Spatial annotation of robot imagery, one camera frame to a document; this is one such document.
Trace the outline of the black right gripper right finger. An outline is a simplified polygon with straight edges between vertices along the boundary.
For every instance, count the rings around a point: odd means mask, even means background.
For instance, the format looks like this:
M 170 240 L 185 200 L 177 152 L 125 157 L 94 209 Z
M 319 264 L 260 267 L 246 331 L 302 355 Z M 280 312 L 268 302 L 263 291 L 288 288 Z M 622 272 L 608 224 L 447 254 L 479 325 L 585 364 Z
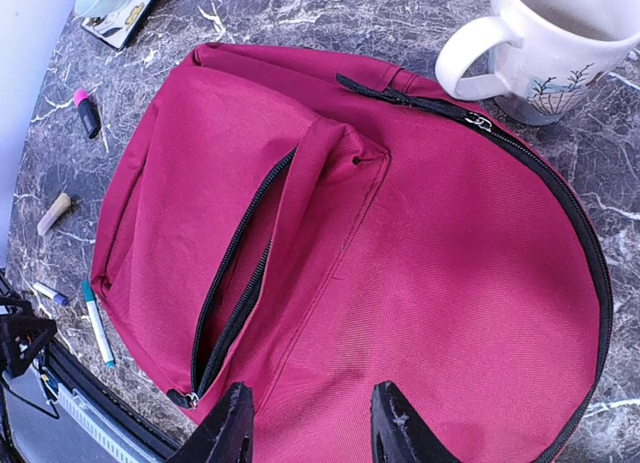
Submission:
M 374 462 L 459 462 L 391 381 L 373 389 L 371 445 Z

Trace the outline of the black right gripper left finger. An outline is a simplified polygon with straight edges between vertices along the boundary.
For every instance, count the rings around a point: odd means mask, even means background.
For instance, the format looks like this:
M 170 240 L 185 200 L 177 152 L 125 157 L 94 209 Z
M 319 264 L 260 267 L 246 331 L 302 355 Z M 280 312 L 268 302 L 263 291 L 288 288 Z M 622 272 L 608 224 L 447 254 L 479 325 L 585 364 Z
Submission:
M 253 461 L 252 390 L 236 382 L 225 392 L 167 463 L 248 463 Z

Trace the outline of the red backpack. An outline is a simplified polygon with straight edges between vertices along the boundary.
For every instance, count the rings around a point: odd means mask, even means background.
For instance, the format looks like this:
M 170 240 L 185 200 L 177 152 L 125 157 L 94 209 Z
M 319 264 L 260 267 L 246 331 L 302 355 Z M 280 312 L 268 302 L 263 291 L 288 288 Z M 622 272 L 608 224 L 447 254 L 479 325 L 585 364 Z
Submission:
M 253 461 L 372 462 L 396 384 L 459 462 L 551 462 L 613 298 L 574 191 L 439 85 L 364 56 L 204 44 L 103 200 L 91 284 L 193 421 L 233 383 Z

